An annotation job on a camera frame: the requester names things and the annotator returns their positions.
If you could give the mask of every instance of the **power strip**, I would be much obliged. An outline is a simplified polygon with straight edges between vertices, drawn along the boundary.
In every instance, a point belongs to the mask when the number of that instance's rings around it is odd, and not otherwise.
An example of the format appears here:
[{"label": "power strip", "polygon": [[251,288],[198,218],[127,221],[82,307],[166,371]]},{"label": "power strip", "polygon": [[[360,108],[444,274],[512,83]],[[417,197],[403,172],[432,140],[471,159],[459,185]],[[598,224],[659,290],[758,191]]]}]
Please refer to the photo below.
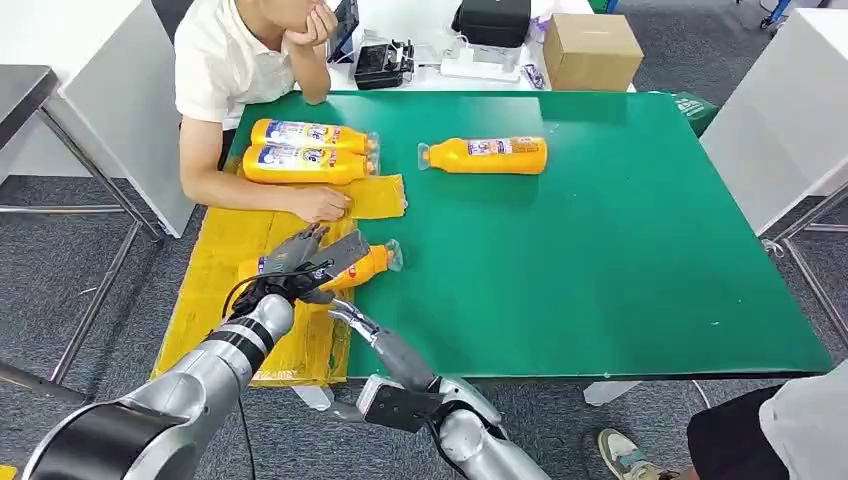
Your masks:
[{"label": "power strip", "polygon": [[482,78],[499,82],[515,83],[521,78],[521,70],[504,72],[499,63],[475,62],[474,49],[465,47],[459,51],[459,58],[443,58],[440,72],[446,77]]}]

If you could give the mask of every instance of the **man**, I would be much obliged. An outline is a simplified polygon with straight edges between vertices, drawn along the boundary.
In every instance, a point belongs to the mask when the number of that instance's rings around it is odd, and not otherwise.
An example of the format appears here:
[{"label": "man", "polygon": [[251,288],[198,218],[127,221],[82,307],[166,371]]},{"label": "man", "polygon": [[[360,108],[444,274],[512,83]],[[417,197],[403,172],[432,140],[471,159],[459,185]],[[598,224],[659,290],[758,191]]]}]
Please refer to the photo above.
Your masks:
[{"label": "man", "polygon": [[336,28],[322,0],[196,0],[177,28],[180,180],[197,203],[336,220],[349,199],[324,187],[260,185],[220,171],[244,105],[300,86],[323,102],[330,89],[324,43]]},{"label": "man", "polygon": [[693,466],[683,472],[647,461],[613,429],[598,436],[619,480],[848,479],[848,361],[827,375],[755,390],[698,413],[686,433]]}]

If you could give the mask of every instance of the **man's arm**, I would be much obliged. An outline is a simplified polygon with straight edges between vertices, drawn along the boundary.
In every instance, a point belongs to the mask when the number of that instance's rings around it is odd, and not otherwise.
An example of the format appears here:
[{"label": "man's arm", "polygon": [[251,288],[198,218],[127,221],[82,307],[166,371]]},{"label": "man's arm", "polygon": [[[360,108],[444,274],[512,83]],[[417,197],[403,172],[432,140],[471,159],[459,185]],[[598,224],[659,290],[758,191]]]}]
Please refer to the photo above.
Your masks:
[{"label": "man's arm", "polygon": [[321,3],[306,18],[306,33],[287,31],[283,37],[300,85],[303,98],[310,105],[327,99],[330,91],[330,72],[327,71],[325,42],[338,25],[335,14]]},{"label": "man's arm", "polygon": [[236,210],[292,212],[308,222],[336,220],[344,214],[348,199],[335,190],[261,185],[218,171],[222,137],[220,123],[183,117],[180,181],[195,202]]},{"label": "man's arm", "polygon": [[330,91],[330,72],[327,71],[327,61],[323,55],[318,55],[319,47],[291,46],[287,47],[292,61],[294,78],[303,92],[303,99],[310,105],[318,105],[327,99]]}]

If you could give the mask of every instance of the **black cable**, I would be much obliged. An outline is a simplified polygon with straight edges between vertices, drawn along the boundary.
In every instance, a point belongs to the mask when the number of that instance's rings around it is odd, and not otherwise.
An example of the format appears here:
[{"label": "black cable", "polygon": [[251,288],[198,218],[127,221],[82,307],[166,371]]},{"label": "black cable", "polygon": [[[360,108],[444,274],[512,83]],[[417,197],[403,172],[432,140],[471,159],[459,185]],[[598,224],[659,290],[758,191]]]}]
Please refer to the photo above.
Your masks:
[{"label": "black cable", "polygon": [[[224,300],[224,308],[221,311],[221,317],[227,316],[227,308],[230,305],[230,300],[233,298],[233,294],[236,290],[239,289],[242,285],[252,282],[254,280],[259,280],[261,278],[279,278],[279,277],[293,277],[295,275],[303,275],[305,273],[312,273],[316,270],[320,270],[324,267],[331,265],[330,261],[323,262],[320,265],[316,265],[314,267],[306,268],[303,270],[295,270],[293,272],[269,272],[269,273],[260,273],[257,275],[253,275],[252,277],[245,278],[237,282],[233,285],[233,288],[230,289],[230,293],[227,294],[226,300]],[[256,463],[253,459],[253,446],[250,444],[250,432],[247,430],[247,419],[244,416],[244,404],[241,402],[241,395],[238,397],[238,405],[239,405],[239,413],[241,414],[241,426],[244,429],[244,441],[247,444],[247,456],[250,459],[250,478],[251,480],[256,480]]]},{"label": "black cable", "polygon": [[244,427],[244,441],[247,443],[247,456],[250,458],[250,479],[256,480],[256,464],[253,462],[253,447],[250,445],[250,433],[247,431],[247,420],[244,418],[244,405],[239,395],[239,413],[241,413],[241,426]]},{"label": "black cable", "polygon": [[458,473],[460,477],[468,478],[468,477],[465,476],[465,472],[463,472],[462,469],[459,468],[459,465],[453,463],[453,461],[450,458],[448,458],[447,455],[445,455],[445,451],[442,450],[442,445],[439,442],[439,434],[438,434],[438,432],[436,432],[436,424],[433,423],[432,420],[427,420],[427,431],[430,432],[430,437],[433,438],[433,443],[436,444],[436,451],[439,452],[439,456],[442,458],[442,460],[444,460],[445,463],[450,465],[450,467],[456,473]]},{"label": "black cable", "polygon": [[303,275],[304,273],[312,273],[316,270],[321,270],[322,268],[329,267],[332,264],[329,260],[321,263],[320,265],[316,265],[314,267],[306,268],[303,270],[295,270],[293,272],[269,272],[269,273],[259,273],[253,275],[252,277],[247,277],[244,280],[240,280],[233,285],[233,288],[230,289],[230,293],[227,294],[227,298],[224,300],[224,307],[221,309],[221,318],[227,316],[227,308],[230,306],[230,300],[233,299],[233,294],[236,293],[236,290],[239,289],[242,285],[246,283],[250,283],[254,280],[259,280],[261,278],[280,278],[280,277],[294,277],[296,275]]}]

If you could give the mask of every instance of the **gray carpet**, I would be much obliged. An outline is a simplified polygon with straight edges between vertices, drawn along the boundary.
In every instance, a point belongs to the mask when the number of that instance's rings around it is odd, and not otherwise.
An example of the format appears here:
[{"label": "gray carpet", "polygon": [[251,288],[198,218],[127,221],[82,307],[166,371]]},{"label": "gray carpet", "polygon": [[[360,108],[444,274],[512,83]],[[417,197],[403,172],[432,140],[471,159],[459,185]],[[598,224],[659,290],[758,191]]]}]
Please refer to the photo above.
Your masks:
[{"label": "gray carpet", "polygon": [[[757,29],[762,12],[754,2],[741,6],[732,1],[692,3],[623,1],[619,11],[630,19],[646,56],[635,83],[640,90],[688,90],[723,103],[768,41]],[[154,4],[172,32],[187,2]],[[0,202],[67,202],[68,198],[96,203],[105,197],[90,180],[13,177],[0,186]],[[835,215],[848,216],[848,209]],[[202,209],[197,209],[179,241],[154,245],[139,237],[135,242],[71,369],[68,385],[103,400],[144,382],[201,218]],[[35,373],[50,373],[88,300],[87,294],[79,292],[97,284],[128,225],[121,216],[0,216],[0,336],[4,339],[0,358]],[[848,239],[805,236],[799,244],[846,311],[848,257],[842,252],[848,251]],[[700,248],[709,253],[709,245]],[[837,340],[798,269],[788,259],[776,263],[834,359],[848,357],[848,349]],[[773,383],[702,384],[710,400],[718,403]],[[554,479],[612,478],[595,452],[593,438],[607,426],[631,434],[656,462],[683,467],[689,462],[686,424],[703,408],[691,382],[643,383],[601,408],[583,403],[585,385],[580,384],[485,381],[478,386],[504,413],[514,440]],[[352,399],[358,388],[344,385],[337,393]],[[305,408],[288,389],[252,388],[244,401],[258,478],[456,478],[423,432],[409,435],[327,421]],[[22,466],[39,439],[72,410],[62,401],[0,383],[0,463]],[[235,414],[216,436],[197,478],[249,478],[247,451]]]}]

